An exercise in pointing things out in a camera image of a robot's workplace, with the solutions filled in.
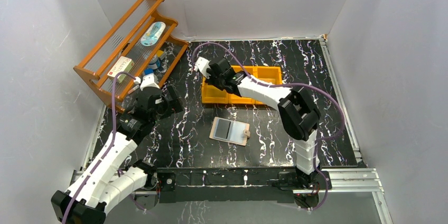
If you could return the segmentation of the white leather card holder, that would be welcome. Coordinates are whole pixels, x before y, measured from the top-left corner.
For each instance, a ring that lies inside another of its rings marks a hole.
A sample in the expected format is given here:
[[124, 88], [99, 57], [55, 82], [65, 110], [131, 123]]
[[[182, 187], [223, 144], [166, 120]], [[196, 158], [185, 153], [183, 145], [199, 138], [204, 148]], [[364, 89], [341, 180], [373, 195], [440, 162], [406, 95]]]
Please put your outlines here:
[[246, 146], [250, 138], [250, 125], [230, 119], [215, 117], [209, 134], [210, 139]]

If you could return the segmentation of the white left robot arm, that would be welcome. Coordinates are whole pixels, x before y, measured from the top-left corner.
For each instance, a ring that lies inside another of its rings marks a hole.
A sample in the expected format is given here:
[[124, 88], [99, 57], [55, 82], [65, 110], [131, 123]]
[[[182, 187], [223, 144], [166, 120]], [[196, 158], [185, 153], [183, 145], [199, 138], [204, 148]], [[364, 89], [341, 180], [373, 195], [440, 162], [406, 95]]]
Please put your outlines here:
[[144, 160], [136, 161], [117, 179], [113, 177], [158, 121], [181, 111], [183, 103], [173, 86], [165, 91], [143, 88], [134, 104], [114, 119], [107, 142], [82, 175], [52, 196], [57, 219], [61, 223], [104, 223], [108, 213], [134, 191], [159, 189], [162, 181], [156, 166]]

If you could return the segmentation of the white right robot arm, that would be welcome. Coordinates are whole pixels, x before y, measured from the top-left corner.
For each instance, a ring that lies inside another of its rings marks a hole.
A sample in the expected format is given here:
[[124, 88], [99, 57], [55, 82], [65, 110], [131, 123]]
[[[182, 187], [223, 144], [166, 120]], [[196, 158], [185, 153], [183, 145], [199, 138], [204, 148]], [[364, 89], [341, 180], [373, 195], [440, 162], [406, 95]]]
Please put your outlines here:
[[319, 171], [316, 135], [321, 113], [305, 87], [282, 87], [262, 81], [247, 70], [236, 72], [225, 59], [197, 59], [194, 70], [206, 83], [241, 98], [259, 101], [279, 112], [283, 129], [294, 140], [296, 184], [307, 188]]

